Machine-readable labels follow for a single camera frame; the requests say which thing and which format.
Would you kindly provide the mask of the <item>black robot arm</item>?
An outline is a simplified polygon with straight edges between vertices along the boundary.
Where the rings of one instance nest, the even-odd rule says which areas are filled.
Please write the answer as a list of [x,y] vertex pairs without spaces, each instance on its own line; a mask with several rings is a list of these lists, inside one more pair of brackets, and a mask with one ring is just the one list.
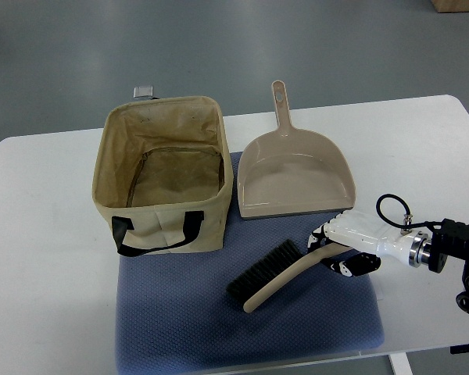
[[[396,200],[405,209],[402,223],[390,220],[381,211],[381,204],[387,198]],[[469,314],[469,224],[450,219],[415,223],[412,221],[410,207],[402,198],[394,194],[381,195],[376,201],[375,209],[380,219],[400,229],[401,234],[408,234],[410,230],[421,227],[431,231],[431,238],[423,241],[412,256],[415,261],[425,263],[431,272],[441,273],[448,257],[464,261],[462,272],[464,291],[456,296],[456,304],[462,311]]]

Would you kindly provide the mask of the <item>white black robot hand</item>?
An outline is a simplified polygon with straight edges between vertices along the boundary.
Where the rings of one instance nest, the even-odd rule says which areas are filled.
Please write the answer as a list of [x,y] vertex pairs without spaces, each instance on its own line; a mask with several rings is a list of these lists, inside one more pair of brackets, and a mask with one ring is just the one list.
[[410,228],[412,215],[406,212],[401,227],[391,225],[381,216],[355,210],[338,214],[318,227],[308,239],[307,249],[337,243],[358,253],[342,261],[326,258],[322,263],[345,277],[358,277],[378,270],[381,257],[389,255],[412,267],[428,265],[431,240],[423,231]]

